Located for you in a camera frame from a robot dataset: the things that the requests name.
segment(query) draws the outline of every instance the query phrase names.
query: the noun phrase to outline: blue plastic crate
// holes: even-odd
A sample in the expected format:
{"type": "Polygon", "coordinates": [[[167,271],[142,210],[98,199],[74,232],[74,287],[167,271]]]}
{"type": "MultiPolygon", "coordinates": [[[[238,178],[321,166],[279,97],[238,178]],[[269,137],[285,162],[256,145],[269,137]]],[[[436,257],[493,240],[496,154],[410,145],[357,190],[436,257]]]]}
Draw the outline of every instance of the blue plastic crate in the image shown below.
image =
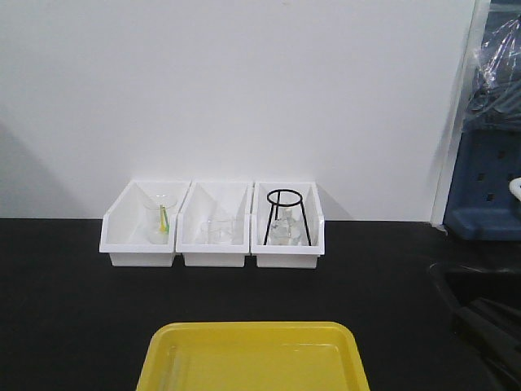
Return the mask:
{"type": "Polygon", "coordinates": [[[472,130],[460,143],[444,224],[463,239],[521,240],[521,133],[472,130]]]}

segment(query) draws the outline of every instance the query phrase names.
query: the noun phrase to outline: yellow tray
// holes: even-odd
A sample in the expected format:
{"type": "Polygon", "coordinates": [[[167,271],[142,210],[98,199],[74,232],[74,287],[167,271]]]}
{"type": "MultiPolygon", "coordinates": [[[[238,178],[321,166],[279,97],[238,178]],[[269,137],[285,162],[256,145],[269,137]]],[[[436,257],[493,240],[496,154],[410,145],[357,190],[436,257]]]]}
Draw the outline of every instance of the yellow tray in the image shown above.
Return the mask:
{"type": "Polygon", "coordinates": [[[368,391],[351,332],[333,322],[173,323],[137,391],[368,391]]]}

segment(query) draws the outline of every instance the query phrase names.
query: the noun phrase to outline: white handle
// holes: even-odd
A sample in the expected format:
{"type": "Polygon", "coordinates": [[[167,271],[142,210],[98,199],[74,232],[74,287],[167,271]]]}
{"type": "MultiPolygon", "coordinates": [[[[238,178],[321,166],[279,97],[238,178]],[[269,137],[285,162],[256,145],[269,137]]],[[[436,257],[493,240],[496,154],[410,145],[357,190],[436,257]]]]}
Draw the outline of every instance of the white handle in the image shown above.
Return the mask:
{"type": "Polygon", "coordinates": [[[521,178],[512,179],[508,188],[510,189],[510,193],[521,201],[521,178]]]}

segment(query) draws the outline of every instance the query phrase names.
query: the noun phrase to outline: black table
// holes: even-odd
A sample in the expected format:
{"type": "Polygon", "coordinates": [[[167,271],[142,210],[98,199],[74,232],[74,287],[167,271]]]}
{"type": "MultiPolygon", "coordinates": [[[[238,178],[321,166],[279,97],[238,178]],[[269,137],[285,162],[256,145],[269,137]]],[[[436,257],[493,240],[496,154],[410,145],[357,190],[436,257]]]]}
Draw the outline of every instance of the black table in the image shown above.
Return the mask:
{"type": "Polygon", "coordinates": [[[328,222],[316,270],[115,268],[99,220],[0,220],[0,389],[135,389],[174,322],[330,320],[354,334],[373,391],[491,390],[427,270],[512,258],[423,223],[328,222]]]}

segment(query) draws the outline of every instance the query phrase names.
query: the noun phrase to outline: plastic bag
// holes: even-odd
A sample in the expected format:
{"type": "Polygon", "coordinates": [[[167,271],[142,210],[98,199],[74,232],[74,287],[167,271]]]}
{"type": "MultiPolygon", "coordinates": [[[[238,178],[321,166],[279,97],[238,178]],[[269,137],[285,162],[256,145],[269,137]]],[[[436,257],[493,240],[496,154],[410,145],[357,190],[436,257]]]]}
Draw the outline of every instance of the plastic bag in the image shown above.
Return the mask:
{"type": "Polygon", "coordinates": [[[521,130],[521,15],[493,12],[475,54],[478,69],[467,123],[521,130]]]}

